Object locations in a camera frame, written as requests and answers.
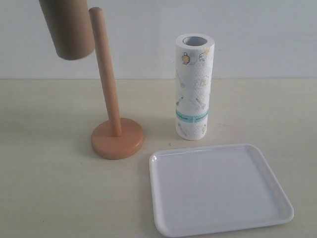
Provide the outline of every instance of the white tray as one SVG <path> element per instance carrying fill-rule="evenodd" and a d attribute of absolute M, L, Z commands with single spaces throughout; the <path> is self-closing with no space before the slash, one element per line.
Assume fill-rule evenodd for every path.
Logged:
<path fill-rule="evenodd" d="M 167 237 L 290 222 L 294 210 L 250 144 L 165 150 L 150 158 L 154 220 Z"/>

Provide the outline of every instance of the wooden dowel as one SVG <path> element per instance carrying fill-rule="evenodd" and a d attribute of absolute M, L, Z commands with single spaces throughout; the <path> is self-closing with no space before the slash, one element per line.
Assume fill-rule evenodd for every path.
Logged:
<path fill-rule="evenodd" d="M 98 68 L 108 117 L 112 125 L 113 136 L 120 136 L 122 134 L 122 130 L 118 97 L 115 87 L 109 42 L 106 33 L 105 16 L 102 9 L 99 7 L 93 7 L 89 9 L 89 14 L 94 33 Z"/>

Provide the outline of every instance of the paper towel core hole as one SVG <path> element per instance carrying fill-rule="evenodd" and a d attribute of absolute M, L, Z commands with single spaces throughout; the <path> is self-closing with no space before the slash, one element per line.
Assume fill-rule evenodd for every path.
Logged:
<path fill-rule="evenodd" d="M 183 40 L 187 46 L 202 46 L 207 43 L 207 40 L 199 36 L 189 36 Z"/>

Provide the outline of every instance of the teal band print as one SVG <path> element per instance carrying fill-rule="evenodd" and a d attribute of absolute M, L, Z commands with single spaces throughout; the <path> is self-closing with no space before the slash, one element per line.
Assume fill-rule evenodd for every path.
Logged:
<path fill-rule="evenodd" d="M 188 123 L 193 123 L 193 122 L 199 122 L 202 121 L 203 119 L 205 119 L 208 115 L 208 110 L 198 116 L 188 116 L 188 115 L 184 115 L 182 113 L 180 113 L 178 110 L 176 110 L 176 116 L 178 119 L 180 119 L 181 121 L 184 122 L 188 122 Z"/>

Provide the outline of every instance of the white wall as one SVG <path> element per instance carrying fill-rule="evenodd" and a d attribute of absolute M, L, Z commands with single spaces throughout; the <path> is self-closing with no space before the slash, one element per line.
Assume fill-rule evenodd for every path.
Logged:
<path fill-rule="evenodd" d="M 317 77 L 316 0 L 88 0 L 106 14 L 116 78 L 174 78 L 174 42 L 215 39 L 214 78 Z M 98 78 L 59 59 L 37 0 L 1 0 L 0 78 Z"/>

